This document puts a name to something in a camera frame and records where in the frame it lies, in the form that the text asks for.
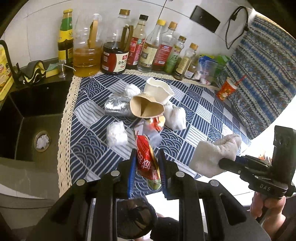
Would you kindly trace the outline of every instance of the bottle cap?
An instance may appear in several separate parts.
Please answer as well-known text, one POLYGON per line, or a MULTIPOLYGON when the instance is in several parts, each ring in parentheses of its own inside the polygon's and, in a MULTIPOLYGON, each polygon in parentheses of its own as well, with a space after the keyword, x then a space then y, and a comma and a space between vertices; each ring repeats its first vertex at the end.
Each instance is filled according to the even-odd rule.
POLYGON ((126 15, 129 16, 130 10, 128 9, 120 9, 119 14, 120 15, 126 15))
POLYGON ((186 38, 184 36, 180 35, 178 40, 182 41, 184 43, 186 41, 186 38))
POLYGON ((66 9, 66 10, 63 11, 63 13, 68 13, 68 12, 73 12, 73 9, 69 8, 69 9, 66 9))
POLYGON ((176 30, 177 25, 178 25, 178 23, 172 21, 170 23, 170 25, 168 26, 168 28, 170 28, 172 30, 176 30))
POLYGON ((191 43, 189 47, 192 48, 193 50, 197 50, 198 45, 194 44, 194 43, 191 43))
POLYGON ((140 17, 139 17, 139 19, 140 20, 143 20, 143 21, 147 21, 148 20, 148 16, 141 14, 140 17))
POLYGON ((161 25, 161 26, 164 26, 164 25, 165 25, 165 23, 166 23, 166 21, 165 21, 165 20, 158 19, 156 24, 158 24, 158 25, 161 25))

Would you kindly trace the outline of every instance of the red straw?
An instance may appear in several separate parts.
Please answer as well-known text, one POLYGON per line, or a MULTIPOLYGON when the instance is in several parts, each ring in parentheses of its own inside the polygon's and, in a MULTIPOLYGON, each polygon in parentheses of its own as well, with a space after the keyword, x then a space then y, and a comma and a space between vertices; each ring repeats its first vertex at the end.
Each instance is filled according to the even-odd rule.
POLYGON ((244 75, 243 77, 240 78, 239 81, 237 81, 234 85, 237 86, 240 82, 243 81, 243 79, 246 77, 246 75, 244 75))

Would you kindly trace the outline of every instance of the sink drain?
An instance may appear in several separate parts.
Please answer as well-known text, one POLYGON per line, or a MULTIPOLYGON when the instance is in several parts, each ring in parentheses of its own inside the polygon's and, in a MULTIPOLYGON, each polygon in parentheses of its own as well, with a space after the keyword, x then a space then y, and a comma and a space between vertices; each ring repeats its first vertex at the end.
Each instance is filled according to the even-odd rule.
POLYGON ((50 145, 50 136, 48 135, 47 131, 40 131, 36 134, 35 138, 34 138, 34 148, 37 152, 44 152, 46 151, 46 149, 49 147, 50 145), (46 146, 42 149, 39 149, 37 148, 37 140, 42 137, 43 135, 47 135, 48 136, 48 139, 49 139, 49 142, 46 143, 46 146))

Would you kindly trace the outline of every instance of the black bottle cap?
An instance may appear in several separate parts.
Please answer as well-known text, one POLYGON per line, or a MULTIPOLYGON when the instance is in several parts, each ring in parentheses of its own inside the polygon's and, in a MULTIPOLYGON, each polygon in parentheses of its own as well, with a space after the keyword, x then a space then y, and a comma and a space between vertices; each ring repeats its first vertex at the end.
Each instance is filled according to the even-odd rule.
POLYGON ((147 21, 148 20, 148 16, 141 14, 140 17, 139 17, 139 19, 140 20, 143 20, 143 21, 147 21))

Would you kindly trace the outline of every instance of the hand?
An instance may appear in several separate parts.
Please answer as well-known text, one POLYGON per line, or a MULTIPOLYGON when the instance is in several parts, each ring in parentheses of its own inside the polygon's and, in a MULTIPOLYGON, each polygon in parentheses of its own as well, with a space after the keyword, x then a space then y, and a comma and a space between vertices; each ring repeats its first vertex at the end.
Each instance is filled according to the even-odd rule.
POLYGON ((275 236, 276 232, 283 225, 286 217, 282 215, 283 208, 286 203, 286 197, 283 196, 280 200, 275 198, 268 198, 265 201, 261 198, 260 193, 255 192, 252 200, 250 212, 254 218, 262 215, 263 206, 270 209, 266 220, 262 227, 268 233, 271 239, 275 236))

